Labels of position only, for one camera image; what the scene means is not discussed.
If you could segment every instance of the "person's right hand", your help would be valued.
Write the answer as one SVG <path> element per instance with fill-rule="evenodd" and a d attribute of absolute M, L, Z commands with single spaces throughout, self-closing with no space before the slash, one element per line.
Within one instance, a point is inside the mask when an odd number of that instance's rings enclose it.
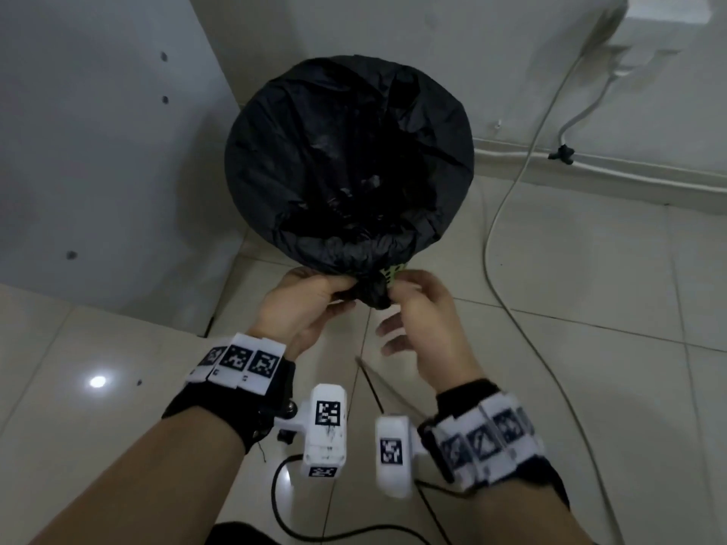
<path fill-rule="evenodd" d="M 437 277 L 421 269 L 399 272 L 389 297 L 401 311 L 382 321 L 376 334 L 385 336 L 402 327 L 406 334 L 389 340 L 382 348 L 384 356 L 414 350 L 419 375 L 437 394 L 484 377 L 454 300 Z"/>

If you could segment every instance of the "wristband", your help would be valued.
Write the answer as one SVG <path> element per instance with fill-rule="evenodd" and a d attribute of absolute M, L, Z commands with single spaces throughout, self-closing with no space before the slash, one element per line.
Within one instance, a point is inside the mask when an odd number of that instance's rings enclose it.
<path fill-rule="evenodd" d="M 284 344 L 236 334 L 209 350 L 161 418 L 201 407 L 229 424 L 250 451 L 288 409 L 295 364 L 283 352 Z"/>
<path fill-rule="evenodd" d="M 552 486 L 570 507 L 563 481 L 515 396 L 482 378 L 439 394 L 437 406 L 439 414 L 418 430 L 447 482 L 476 490 L 519 478 Z"/>

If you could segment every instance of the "yellow-green label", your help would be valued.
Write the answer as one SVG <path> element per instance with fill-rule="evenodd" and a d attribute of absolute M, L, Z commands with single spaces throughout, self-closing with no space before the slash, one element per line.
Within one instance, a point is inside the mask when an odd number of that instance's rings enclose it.
<path fill-rule="evenodd" d="M 382 269 L 381 273 L 386 277 L 386 284 L 391 285 L 394 282 L 396 274 L 406 268 L 406 264 L 396 264 L 395 266 Z"/>

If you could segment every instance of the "hand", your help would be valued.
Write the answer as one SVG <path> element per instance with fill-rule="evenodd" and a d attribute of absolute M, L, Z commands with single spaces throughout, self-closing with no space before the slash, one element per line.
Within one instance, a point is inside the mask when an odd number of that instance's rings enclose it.
<path fill-rule="evenodd" d="M 376 334 L 384 336 L 402 327 L 406 334 L 389 340 L 382 348 L 384 356 L 414 350 L 419 375 L 437 394 L 484 377 L 454 300 L 437 277 L 418 269 L 399 272 L 389 297 L 401 311 L 382 321 Z"/>
<path fill-rule="evenodd" d="M 307 267 L 291 269 L 265 295 L 257 321 L 247 333 L 286 344 L 286 359 L 295 361 L 315 344 L 329 320 L 354 308 L 354 301 L 331 301 L 335 293 L 347 291 L 355 283 L 348 275 L 322 275 Z"/>

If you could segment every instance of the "black trash bag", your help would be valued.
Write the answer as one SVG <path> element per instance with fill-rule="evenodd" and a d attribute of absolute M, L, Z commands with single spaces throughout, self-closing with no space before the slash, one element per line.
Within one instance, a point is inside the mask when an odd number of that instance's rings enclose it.
<path fill-rule="evenodd" d="M 391 268 L 441 238 L 473 169 L 462 104 L 421 71 L 363 56 L 268 82 L 225 150 L 250 227 L 304 266 L 357 277 L 349 296 L 378 309 Z"/>

